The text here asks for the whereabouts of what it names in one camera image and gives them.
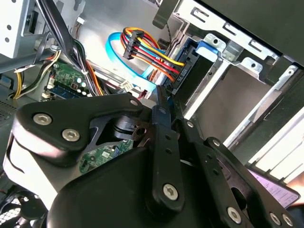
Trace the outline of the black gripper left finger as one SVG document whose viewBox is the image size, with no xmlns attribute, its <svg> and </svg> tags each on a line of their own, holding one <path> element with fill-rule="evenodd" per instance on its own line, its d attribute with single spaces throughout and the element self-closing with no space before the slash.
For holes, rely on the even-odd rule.
<svg viewBox="0 0 304 228">
<path fill-rule="evenodd" d="M 31 103 L 15 114 L 4 158 L 7 176 L 50 209 L 59 192 L 81 177 L 82 156 L 111 140 L 140 143 L 148 125 L 171 126 L 168 101 L 156 89 L 147 107 L 130 94 Z"/>
</svg>

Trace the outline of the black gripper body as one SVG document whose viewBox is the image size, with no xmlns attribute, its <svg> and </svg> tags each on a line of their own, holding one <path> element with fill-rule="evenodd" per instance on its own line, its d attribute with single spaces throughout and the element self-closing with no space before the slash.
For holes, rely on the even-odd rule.
<svg viewBox="0 0 304 228">
<path fill-rule="evenodd" d="M 210 228 L 206 168 L 213 151 L 196 129 L 151 123 L 138 147 L 68 183 L 49 228 Z"/>
</svg>

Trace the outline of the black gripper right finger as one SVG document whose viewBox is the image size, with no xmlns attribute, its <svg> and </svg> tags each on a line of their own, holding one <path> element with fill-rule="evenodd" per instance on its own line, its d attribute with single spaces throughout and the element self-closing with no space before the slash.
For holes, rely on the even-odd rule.
<svg viewBox="0 0 304 228">
<path fill-rule="evenodd" d="M 195 165 L 207 193 L 205 205 L 213 228 L 299 228 L 300 222 L 269 193 L 217 138 L 203 140 L 171 99 L 172 126 L 186 149 L 182 158 Z"/>
</svg>

